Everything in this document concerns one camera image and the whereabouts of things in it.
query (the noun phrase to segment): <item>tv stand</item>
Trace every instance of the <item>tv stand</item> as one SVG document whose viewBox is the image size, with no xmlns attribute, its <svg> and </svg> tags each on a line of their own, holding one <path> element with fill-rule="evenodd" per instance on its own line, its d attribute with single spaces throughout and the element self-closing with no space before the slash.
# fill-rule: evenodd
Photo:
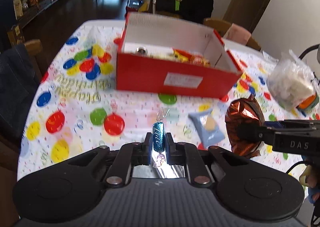
<svg viewBox="0 0 320 227">
<path fill-rule="evenodd" d="M 17 19 L 20 29 L 23 29 L 29 22 L 37 17 L 44 10 L 58 2 L 59 0 L 39 0 L 36 6 L 29 7 L 28 10 L 23 12 L 23 16 Z"/>
</svg>

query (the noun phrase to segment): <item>chair back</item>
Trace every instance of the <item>chair back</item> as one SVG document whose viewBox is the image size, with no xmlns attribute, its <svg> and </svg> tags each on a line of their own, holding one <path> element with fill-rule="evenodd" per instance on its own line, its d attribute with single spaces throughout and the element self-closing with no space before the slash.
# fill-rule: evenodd
<svg viewBox="0 0 320 227">
<path fill-rule="evenodd" d="M 229 30 L 229 28 L 231 27 L 231 23 L 224 21 L 224 20 L 219 20 L 219 19 L 212 19 L 212 18 L 206 18 L 204 19 L 204 23 L 205 26 L 214 28 L 215 30 L 218 31 L 219 35 L 221 37 L 223 37 L 227 31 Z M 250 47 L 252 49 L 255 49 L 257 51 L 261 50 L 261 46 L 259 45 L 258 42 L 256 42 L 254 40 L 254 38 L 250 37 L 250 39 L 247 42 L 247 47 Z"/>
</svg>

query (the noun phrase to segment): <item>pink cloth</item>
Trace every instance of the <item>pink cloth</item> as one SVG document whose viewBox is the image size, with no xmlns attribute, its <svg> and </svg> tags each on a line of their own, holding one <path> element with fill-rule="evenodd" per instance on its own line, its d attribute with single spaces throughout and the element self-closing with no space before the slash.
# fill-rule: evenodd
<svg viewBox="0 0 320 227">
<path fill-rule="evenodd" d="M 227 33 L 224 35 L 225 39 L 240 43 L 242 45 L 246 45 L 250 37 L 250 32 L 248 32 L 245 28 L 234 23 L 231 25 Z"/>
</svg>

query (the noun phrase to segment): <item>green strip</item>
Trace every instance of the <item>green strip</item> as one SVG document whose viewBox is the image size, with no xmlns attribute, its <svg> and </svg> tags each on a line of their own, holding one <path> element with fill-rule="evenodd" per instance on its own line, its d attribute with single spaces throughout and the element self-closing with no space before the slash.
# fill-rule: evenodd
<svg viewBox="0 0 320 227">
<path fill-rule="evenodd" d="M 180 2 L 176 0 L 176 11 L 180 10 Z"/>
</svg>

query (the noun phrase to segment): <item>dining table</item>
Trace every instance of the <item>dining table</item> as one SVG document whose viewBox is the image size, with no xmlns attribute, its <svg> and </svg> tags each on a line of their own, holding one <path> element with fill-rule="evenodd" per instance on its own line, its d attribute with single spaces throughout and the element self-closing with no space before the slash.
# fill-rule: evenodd
<svg viewBox="0 0 320 227">
<path fill-rule="evenodd" d="M 226 111 L 232 101 L 251 94 L 266 121 L 319 117 L 316 110 L 305 117 L 296 109 L 282 109 L 266 85 L 275 64 L 264 59 L 262 53 L 228 40 L 224 40 L 225 48 L 244 73 L 221 99 L 116 90 L 114 39 L 122 35 L 124 25 L 123 20 L 85 22 L 56 55 L 41 80 L 26 120 L 18 180 L 101 145 L 118 150 L 126 143 L 143 142 L 161 108 L 169 109 L 163 122 L 174 141 L 192 143 L 199 149 L 205 147 L 189 113 L 211 109 L 225 137 L 216 145 L 231 150 Z M 272 146 L 264 144 L 260 156 L 252 160 L 285 172 L 302 159 L 300 155 L 273 152 Z M 290 174 L 298 179 L 304 169 L 299 165 Z M 167 164 L 159 170 L 162 177 L 178 177 Z"/>
</svg>

